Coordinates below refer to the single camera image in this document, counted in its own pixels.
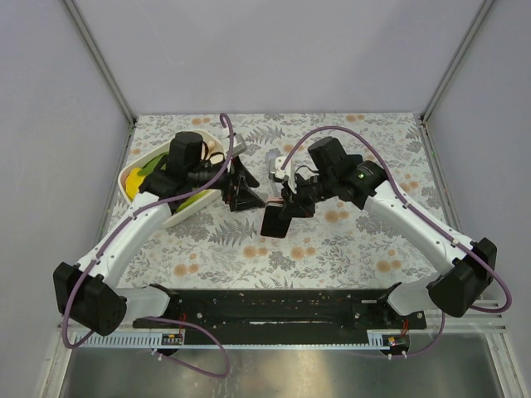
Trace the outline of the phone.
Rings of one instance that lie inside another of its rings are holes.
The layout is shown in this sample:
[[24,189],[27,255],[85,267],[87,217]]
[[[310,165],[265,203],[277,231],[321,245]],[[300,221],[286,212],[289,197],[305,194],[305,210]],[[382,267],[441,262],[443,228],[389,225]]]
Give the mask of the phone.
[[291,219],[282,218],[284,201],[272,198],[265,204],[260,235],[267,238],[284,239],[290,228]]

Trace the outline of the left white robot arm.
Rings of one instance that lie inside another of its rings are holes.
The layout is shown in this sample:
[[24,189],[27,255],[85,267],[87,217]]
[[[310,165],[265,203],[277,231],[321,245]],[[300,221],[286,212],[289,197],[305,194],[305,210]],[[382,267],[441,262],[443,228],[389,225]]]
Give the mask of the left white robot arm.
[[171,303],[168,289],[153,284],[119,289],[125,269],[157,230],[186,220],[217,197],[230,211],[261,208],[260,184],[242,164],[244,140],[229,133],[225,143],[209,134],[182,131],[141,163],[126,170],[129,207],[118,223],[74,265],[53,273],[62,326],[75,321],[101,336],[122,323],[160,317]]

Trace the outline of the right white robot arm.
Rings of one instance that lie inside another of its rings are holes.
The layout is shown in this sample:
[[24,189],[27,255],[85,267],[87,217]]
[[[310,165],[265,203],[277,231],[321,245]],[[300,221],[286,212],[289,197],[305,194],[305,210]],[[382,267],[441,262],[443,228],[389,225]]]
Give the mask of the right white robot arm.
[[317,203],[337,197],[377,217],[415,246],[435,273],[412,283],[393,285],[384,300],[406,316],[438,308],[454,318],[475,307],[492,282],[496,245],[488,238],[474,241],[421,209],[392,182],[386,171],[360,155],[348,154],[334,137],[312,144],[309,155],[317,172],[304,178],[291,161],[269,162],[269,177],[282,184],[280,218],[310,218]]

